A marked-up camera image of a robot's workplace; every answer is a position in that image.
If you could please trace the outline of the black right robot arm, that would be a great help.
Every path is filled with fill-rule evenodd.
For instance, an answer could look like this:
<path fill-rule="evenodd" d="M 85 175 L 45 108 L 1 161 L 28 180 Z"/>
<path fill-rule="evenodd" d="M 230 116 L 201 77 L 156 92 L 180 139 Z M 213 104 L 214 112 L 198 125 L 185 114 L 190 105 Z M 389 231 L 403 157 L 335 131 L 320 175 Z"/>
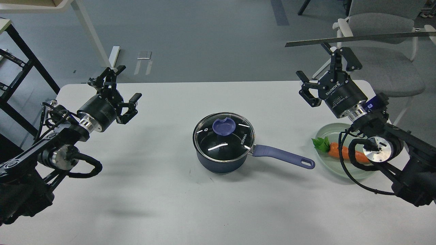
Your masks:
<path fill-rule="evenodd" d="M 347 176 L 354 180 L 344 164 L 342 148 L 351 132 L 364 138 L 354 138 L 348 146 L 353 166 L 364 171 L 380 171 L 391 180 L 392 192 L 379 191 L 365 185 L 362 188 L 376 194 L 394 195 L 414 206 L 435 201 L 435 147 L 388 123 L 388 97 L 383 93 L 368 99 L 348 74 L 362 65 L 348 47 L 322 47 L 330 55 L 329 70 L 316 82 L 310 82 L 302 71 L 296 74 L 302 81 L 299 94 L 311 107 L 325 102 L 336 118 L 347 117 L 350 128 L 339 135 L 340 163 Z"/>

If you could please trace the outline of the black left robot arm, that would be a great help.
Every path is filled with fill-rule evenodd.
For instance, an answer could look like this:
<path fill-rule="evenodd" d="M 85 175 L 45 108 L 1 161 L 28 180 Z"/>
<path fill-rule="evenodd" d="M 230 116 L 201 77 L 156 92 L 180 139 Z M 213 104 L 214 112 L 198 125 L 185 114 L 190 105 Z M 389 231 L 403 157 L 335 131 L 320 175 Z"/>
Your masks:
<path fill-rule="evenodd" d="M 104 132 L 114 121 L 127 124 L 138 111 L 141 93 L 124 102 L 116 79 L 126 67 L 106 68 L 87 84 L 96 89 L 76 113 L 60 105 L 44 103 L 53 124 L 21 154 L 1 163 L 1 224 L 12 224 L 20 216 L 33 217 L 53 204 L 53 191 L 64 180 L 90 178 L 102 164 L 75 146 L 92 132 Z"/>

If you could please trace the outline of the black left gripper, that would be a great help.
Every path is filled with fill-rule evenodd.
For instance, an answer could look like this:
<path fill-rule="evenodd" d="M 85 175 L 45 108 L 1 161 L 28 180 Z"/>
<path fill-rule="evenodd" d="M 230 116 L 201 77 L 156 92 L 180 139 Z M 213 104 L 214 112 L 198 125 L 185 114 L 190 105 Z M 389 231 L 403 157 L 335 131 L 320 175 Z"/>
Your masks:
<path fill-rule="evenodd" d="M 126 69 L 125 65 L 116 68 L 107 67 L 97 78 L 89 78 L 88 85 L 98 89 L 97 94 L 90 98 L 77 111 L 80 118 L 94 118 L 95 131 L 104 132 L 116 119 L 118 124 L 127 124 L 137 115 L 138 100 L 141 93 L 135 93 L 128 102 L 124 102 L 116 89 L 116 78 Z"/>

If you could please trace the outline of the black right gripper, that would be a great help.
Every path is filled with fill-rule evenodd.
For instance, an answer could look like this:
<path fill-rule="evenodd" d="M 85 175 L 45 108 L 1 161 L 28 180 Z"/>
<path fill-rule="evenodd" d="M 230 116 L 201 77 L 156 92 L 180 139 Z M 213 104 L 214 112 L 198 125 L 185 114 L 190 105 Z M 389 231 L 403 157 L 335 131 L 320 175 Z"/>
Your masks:
<path fill-rule="evenodd" d="M 299 94 L 311 107 L 319 107 L 323 100 L 336 118 L 343 118 L 346 110 L 368 100 L 349 76 L 363 65 L 349 47 L 336 48 L 325 42 L 321 46 L 330 55 L 330 60 L 321 68 L 324 76 L 318 82 L 310 82 L 303 71 L 296 71 L 302 82 Z M 310 89 L 318 90 L 318 98 Z"/>

